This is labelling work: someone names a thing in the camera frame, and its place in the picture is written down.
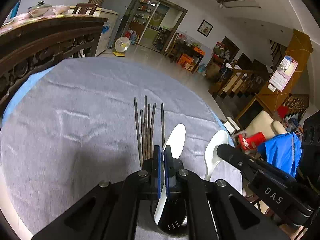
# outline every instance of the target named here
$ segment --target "pot lid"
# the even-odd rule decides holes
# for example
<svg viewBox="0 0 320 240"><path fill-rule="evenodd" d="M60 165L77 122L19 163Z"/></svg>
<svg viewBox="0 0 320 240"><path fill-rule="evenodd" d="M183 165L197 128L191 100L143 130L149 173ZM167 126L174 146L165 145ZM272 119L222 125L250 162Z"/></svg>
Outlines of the pot lid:
<svg viewBox="0 0 320 240"><path fill-rule="evenodd" d="M39 9L39 8L48 8L48 7L52 7L52 5L46 4L46 3L44 3L44 1L40 1L40 2L38 2L37 5L29 7L29 10Z"/></svg>

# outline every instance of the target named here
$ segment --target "framed picture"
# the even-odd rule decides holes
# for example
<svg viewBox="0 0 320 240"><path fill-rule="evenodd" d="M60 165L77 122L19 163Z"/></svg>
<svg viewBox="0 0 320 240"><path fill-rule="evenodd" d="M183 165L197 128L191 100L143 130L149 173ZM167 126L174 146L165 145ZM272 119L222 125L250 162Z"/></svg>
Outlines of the framed picture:
<svg viewBox="0 0 320 240"><path fill-rule="evenodd" d="M203 20L198 28L198 32L203 34L204 36L208 37L210 31L212 30L213 26L208 23L207 21Z"/></svg>

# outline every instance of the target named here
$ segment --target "gray tablecloth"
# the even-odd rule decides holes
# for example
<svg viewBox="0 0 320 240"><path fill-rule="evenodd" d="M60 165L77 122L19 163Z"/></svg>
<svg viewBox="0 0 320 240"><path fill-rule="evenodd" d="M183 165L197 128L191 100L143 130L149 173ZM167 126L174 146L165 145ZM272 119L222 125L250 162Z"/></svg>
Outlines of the gray tablecloth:
<svg viewBox="0 0 320 240"><path fill-rule="evenodd" d="M34 234L102 180L121 181L139 170L133 98L138 108L156 102L154 145L183 123L180 159L205 175L204 151L220 130L212 110L176 80L118 58L67 59L45 75L20 101L0 132L0 164L18 215ZM212 181L226 179L238 191L242 177L222 162ZM168 239L138 218L136 239Z"/></svg>

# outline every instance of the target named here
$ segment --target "screw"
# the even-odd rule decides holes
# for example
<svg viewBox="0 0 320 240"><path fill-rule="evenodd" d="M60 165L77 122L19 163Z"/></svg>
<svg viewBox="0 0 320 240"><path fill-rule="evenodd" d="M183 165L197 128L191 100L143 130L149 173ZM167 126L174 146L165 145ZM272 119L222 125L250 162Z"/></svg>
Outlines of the screw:
<svg viewBox="0 0 320 240"><path fill-rule="evenodd" d="M216 181L216 184L219 186L219 187L225 187L227 185L227 182L224 180L224 179L218 179Z"/></svg>
<svg viewBox="0 0 320 240"><path fill-rule="evenodd" d="M109 181L105 181L105 180L102 180L102 181L99 182L99 186L100 187L108 187L109 184L110 184L110 182Z"/></svg>
<svg viewBox="0 0 320 240"><path fill-rule="evenodd" d="M186 169L181 169L181 170L179 170L179 174L181 176L187 176L189 174L189 172Z"/></svg>
<svg viewBox="0 0 320 240"><path fill-rule="evenodd" d="M146 170L140 170L138 171L138 176L139 177L145 177L148 175L148 172Z"/></svg>

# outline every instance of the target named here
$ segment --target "calendar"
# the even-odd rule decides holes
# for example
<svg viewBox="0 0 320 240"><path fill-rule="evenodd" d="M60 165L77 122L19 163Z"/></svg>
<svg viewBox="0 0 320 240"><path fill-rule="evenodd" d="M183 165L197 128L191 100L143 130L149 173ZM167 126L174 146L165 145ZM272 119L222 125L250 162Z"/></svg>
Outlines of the calendar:
<svg viewBox="0 0 320 240"><path fill-rule="evenodd" d="M298 63L292 58L285 56L281 64L274 72L272 77L269 80L269 83L273 85L277 90L282 92L290 78L293 75L293 72L297 68Z"/></svg>

